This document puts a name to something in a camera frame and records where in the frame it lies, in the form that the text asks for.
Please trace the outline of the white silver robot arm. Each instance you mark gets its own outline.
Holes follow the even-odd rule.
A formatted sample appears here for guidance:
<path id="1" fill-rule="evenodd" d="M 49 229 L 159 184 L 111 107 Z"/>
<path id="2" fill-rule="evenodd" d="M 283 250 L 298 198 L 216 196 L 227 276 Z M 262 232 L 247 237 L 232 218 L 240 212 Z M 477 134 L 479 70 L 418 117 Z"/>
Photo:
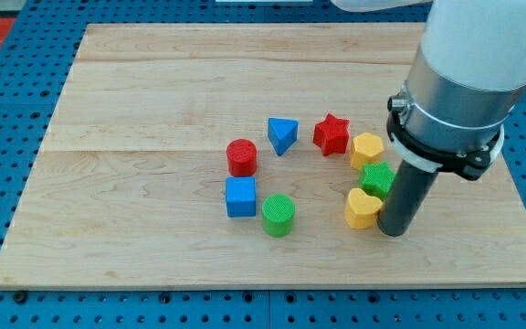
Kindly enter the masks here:
<path id="1" fill-rule="evenodd" d="M 525 87 L 526 0 L 435 0 L 405 80 L 405 129 L 438 151 L 476 151 Z"/>

